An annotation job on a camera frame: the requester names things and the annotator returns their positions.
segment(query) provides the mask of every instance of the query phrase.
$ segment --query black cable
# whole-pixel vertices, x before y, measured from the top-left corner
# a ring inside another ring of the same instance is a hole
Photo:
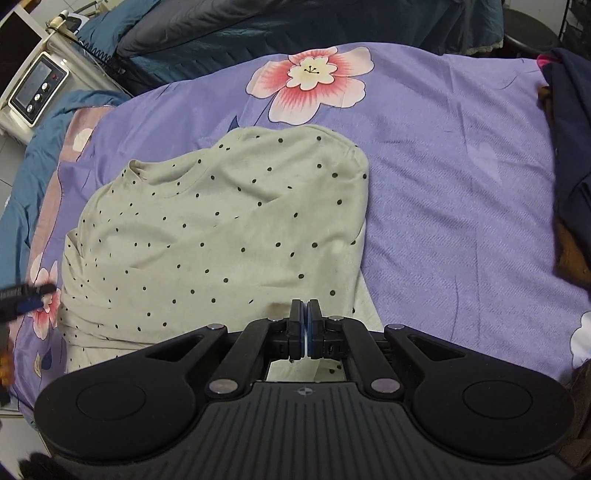
[[[123,75],[125,73],[124,69],[120,69],[118,66],[113,65],[114,58],[112,56],[106,54],[104,51],[99,50],[98,48],[90,49],[89,47],[87,47],[84,44],[84,42],[74,40],[73,38],[69,37],[68,35],[65,35],[64,32],[60,31],[59,29],[57,29],[55,27],[47,26],[47,28],[48,28],[48,30],[53,30],[53,31],[57,32],[63,38],[67,38],[73,44],[78,45],[79,47],[83,48],[85,52],[90,54],[95,60],[97,60],[99,63],[101,63],[106,69],[109,69],[115,75]]]
[[[99,50],[98,48],[90,49],[89,47],[87,47],[84,44],[84,42],[76,41],[73,38],[68,37],[68,35],[65,35],[64,32],[58,30],[55,27],[47,26],[47,28],[49,30],[53,30],[53,31],[57,32],[62,37],[67,38],[74,45],[78,45],[81,48],[83,48],[84,51],[86,51],[88,54],[90,54],[95,60],[100,62],[100,64],[102,64],[106,69],[108,69],[111,72],[111,75],[109,75],[109,76],[112,76],[115,79],[118,79],[118,78],[123,79],[124,78],[124,74],[126,73],[126,70],[119,66],[117,60],[114,57],[107,55],[105,52],[103,52],[102,50]],[[148,89],[147,91],[154,90],[154,88],[156,88],[154,85],[151,85],[151,84],[141,80],[140,78],[138,78],[137,74],[134,75],[133,81],[143,87],[146,87]]]

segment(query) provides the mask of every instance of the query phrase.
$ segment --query screw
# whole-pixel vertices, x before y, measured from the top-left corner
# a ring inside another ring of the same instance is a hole
[[[400,383],[393,378],[378,378],[371,382],[371,388],[379,393],[394,393],[400,389]]]
[[[220,378],[209,384],[209,390],[219,395],[224,395],[238,390],[238,384],[229,378]]]

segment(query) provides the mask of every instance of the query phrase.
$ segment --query white appliance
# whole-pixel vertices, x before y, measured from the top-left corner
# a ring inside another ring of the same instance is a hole
[[[121,91],[69,39],[47,33],[20,6],[0,20],[0,46],[0,133],[25,145],[64,93]]]

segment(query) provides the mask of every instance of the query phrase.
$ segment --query bed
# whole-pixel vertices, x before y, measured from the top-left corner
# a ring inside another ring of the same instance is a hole
[[[499,0],[125,0],[79,38],[137,95],[264,55],[358,41],[443,54],[500,47]]]
[[[292,66],[325,57],[340,68],[336,90],[287,95]],[[566,383],[591,357],[591,344],[578,341],[575,354],[572,340],[588,338],[591,308],[583,289],[553,271],[554,147],[537,102],[544,84],[534,60],[368,43],[252,60],[116,107],[124,98],[109,106],[101,99],[70,118],[61,152],[35,139],[29,146],[27,158],[41,151],[54,166],[60,161],[28,192],[44,201],[29,209],[36,228],[17,227],[22,239],[34,228],[23,241],[31,250],[26,267],[8,256],[2,272],[12,272],[7,281],[49,279],[61,287],[67,233],[132,158],[160,162],[241,127],[321,125],[369,160],[361,272],[381,323],[405,323]],[[6,225],[2,218],[0,239]],[[11,328],[12,393],[29,419],[49,382],[125,353],[66,343],[56,328],[59,304],[58,294],[48,311]]]

